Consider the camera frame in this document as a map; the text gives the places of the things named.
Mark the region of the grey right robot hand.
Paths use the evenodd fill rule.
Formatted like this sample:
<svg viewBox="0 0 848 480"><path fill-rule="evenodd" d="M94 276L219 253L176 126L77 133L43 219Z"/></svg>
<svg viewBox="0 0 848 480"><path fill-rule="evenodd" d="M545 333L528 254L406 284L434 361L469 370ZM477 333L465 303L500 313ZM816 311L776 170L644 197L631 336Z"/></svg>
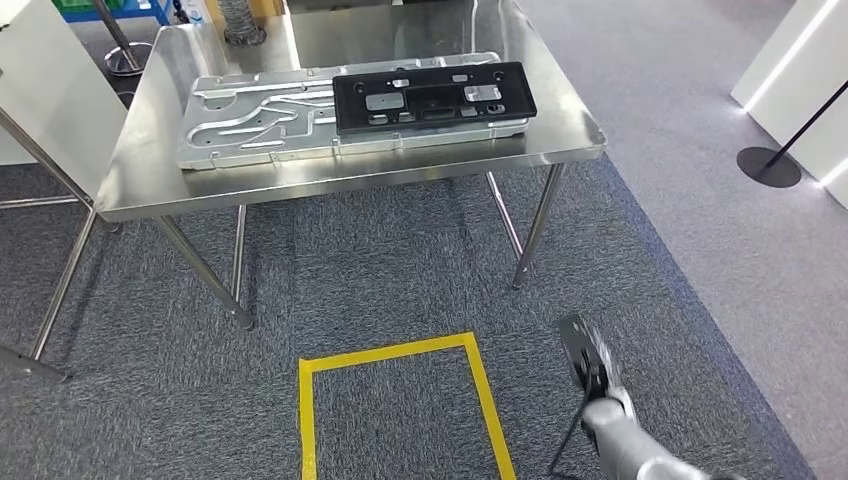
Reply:
<svg viewBox="0 0 848 480"><path fill-rule="evenodd" d="M603 370L601 383L605 393L619 400L629 399L629 392L624 385L619 364L615 360L612 350L595 326L589 325L588 333L597 352L598 360L596 363Z"/></svg>

